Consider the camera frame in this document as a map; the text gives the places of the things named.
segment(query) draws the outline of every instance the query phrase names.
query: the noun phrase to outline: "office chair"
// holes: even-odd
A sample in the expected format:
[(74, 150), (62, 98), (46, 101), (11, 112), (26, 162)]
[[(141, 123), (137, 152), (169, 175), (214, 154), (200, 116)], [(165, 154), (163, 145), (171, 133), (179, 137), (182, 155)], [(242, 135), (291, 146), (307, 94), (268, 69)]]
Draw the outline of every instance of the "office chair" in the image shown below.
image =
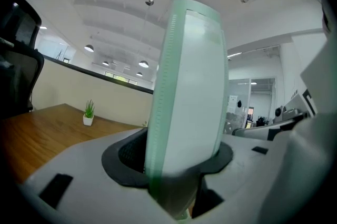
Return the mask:
[(0, 43), (0, 92), (7, 96), (1, 100), (0, 119), (31, 110), (29, 97), (43, 64), (42, 54), (25, 44)]
[(0, 119), (28, 112), (44, 58), (34, 50), (41, 19), (26, 0), (4, 0), (0, 13)]

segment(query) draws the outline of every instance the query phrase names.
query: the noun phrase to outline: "poster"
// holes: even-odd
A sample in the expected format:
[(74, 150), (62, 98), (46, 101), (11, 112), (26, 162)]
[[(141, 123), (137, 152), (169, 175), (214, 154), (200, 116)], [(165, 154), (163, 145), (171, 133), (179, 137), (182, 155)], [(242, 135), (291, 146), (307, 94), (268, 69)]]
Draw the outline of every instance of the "poster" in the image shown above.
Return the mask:
[(237, 95), (230, 95), (227, 112), (235, 113), (236, 104), (237, 104)]

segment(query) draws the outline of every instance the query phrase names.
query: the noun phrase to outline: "glass wall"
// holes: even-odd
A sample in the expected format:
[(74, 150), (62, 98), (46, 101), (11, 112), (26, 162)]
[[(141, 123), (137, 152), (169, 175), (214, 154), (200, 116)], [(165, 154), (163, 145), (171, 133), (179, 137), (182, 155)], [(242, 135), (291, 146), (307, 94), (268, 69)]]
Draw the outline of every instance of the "glass wall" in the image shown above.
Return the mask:
[(229, 81), (228, 108), (225, 123), (225, 134), (232, 134), (233, 130), (244, 128), (247, 121), (251, 80)]

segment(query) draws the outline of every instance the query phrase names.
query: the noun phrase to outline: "ceiling beam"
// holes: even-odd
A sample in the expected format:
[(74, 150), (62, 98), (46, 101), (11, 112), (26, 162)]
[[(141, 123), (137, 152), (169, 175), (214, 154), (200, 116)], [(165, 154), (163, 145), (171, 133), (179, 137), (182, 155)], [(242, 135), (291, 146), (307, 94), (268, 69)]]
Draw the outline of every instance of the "ceiling beam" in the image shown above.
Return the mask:
[(159, 57), (158, 58), (154, 58), (148, 54), (145, 54), (137, 49), (132, 49), (130, 47), (127, 47), (123, 44), (118, 44), (118, 43), (115, 43), (115, 42), (112, 42), (112, 41), (109, 41), (109, 40), (106, 40), (105, 38), (101, 37), (101, 36), (92, 36), (91, 39), (94, 41), (94, 42), (99, 42), (99, 43), (102, 43), (102, 44), (105, 44), (107, 46), (111, 46), (112, 48), (115, 48), (115, 49), (118, 49), (118, 50), (121, 50), (121, 51), (125, 51), (125, 52), (128, 52), (128, 53), (131, 53), (133, 55), (139, 55), (140, 57), (143, 57), (147, 60), (150, 61), (150, 65), (151, 66), (156, 66), (158, 64), (158, 61), (159, 61)]
[[(141, 36), (138, 35), (138, 34), (135, 34), (135, 33), (132, 33), (132, 32), (125, 32), (123, 27), (113, 26), (113, 25), (110, 25), (110, 24), (95, 22), (95, 21), (90, 21), (90, 20), (83, 20), (83, 24), (85, 26), (89, 26), (89, 27), (93, 27), (93, 28), (97, 28), (97, 29), (101, 29), (101, 30), (106, 30), (106, 31), (109, 31), (111, 33), (121, 35), (121, 36), (124, 36), (124, 37), (130, 37), (130, 38), (133, 38), (137, 42), (139, 42), (140, 38), (141, 38)], [(145, 37), (143, 37), (142, 43), (145, 44), (145, 45), (148, 45), (152, 48), (156, 48), (158, 50), (160, 50), (160, 48), (161, 48), (161, 44), (154, 43), (153, 41), (150, 41)]]
[[(119, 4), (116, 2), (106, 1), (106, 0), (74, 0), (74, 5), (83, 5), (83, 6), (94, 6), (94, 7), (101, 7), (106, 9), (111, 9), (113, 11), (123, 12), (128, 15), (135, 16), (139, 19), (145, 19), (145, 12), (140, 11), (139, 9), (128, 6), (124, 8), (123, 4)], [(147, 16), (147, 22), (159, 26), (162, 29), (166, 29), (166, 22), (158, 22), (157, 18), (150, 13)]]

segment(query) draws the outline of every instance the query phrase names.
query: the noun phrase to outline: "desk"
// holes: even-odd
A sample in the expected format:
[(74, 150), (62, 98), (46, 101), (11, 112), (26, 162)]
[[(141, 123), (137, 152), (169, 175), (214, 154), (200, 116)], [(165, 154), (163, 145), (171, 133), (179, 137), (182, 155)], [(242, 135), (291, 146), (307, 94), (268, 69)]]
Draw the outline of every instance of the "desk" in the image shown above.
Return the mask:
[(0, 121), (1, 146), (18, 183), (64, 149), (109, 134), (139, 128), (95, 116), (83, 125), (83, 112), (67, 104)]

